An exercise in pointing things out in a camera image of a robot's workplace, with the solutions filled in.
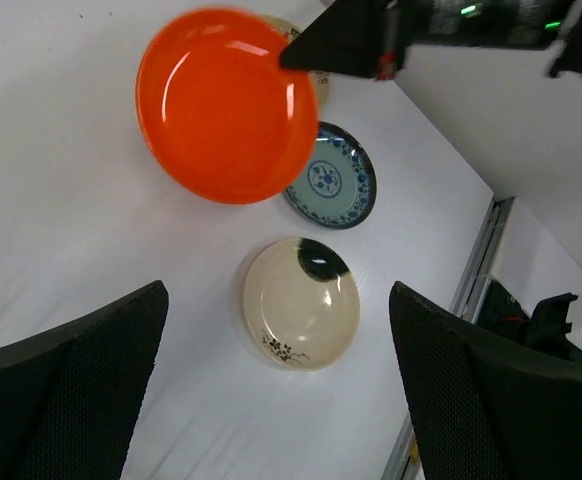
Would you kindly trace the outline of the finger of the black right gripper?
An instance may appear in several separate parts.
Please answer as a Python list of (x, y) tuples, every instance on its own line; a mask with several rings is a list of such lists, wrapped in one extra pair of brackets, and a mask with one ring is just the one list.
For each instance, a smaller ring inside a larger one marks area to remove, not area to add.
[(285, 70), (362, 79), (396, 75), (396, 3), (335, 1), (278, 57)]

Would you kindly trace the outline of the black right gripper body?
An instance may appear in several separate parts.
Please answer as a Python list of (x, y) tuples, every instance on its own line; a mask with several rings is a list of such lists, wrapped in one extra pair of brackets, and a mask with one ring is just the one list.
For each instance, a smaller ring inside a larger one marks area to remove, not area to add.
[(572, 1), (388, 1), (385, 78), (403, 68), (414, 44), (544, 50), (562, 35)]

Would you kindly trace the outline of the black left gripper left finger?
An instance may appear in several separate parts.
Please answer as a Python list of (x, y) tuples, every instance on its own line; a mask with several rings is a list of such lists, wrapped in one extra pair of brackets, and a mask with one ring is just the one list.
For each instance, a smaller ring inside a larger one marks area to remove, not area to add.
[(0, 479), (118, 479), (169, 307), (154, 281), (0, 348)]

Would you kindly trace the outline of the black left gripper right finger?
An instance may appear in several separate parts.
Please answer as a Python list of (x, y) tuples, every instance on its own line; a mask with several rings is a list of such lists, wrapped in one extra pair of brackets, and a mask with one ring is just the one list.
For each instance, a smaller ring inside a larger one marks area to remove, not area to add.
[(393, 343), (428, 479), (582, 479), (582, 366), (459, 319), (407, 285)]

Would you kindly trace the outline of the orange plastic plate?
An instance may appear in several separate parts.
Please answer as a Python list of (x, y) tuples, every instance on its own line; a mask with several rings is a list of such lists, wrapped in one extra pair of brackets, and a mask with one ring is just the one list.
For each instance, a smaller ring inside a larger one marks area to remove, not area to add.
[(284, 70), (284, 37), (244, 10), (207, 7), (150, 42), (135, 85), (158, 163), (205, 199), (246, 205), (281, 193), (309, 160), (319, 108), (310, 76)]

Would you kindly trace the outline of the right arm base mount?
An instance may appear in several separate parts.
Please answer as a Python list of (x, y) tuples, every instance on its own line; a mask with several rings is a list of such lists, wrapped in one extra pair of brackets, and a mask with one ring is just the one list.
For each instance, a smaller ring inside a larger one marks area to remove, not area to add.
[(582, 365), (582, 294), (546, 298), (527, 314), (494, 282), (487, 289), (477, 325), (534, 351)]

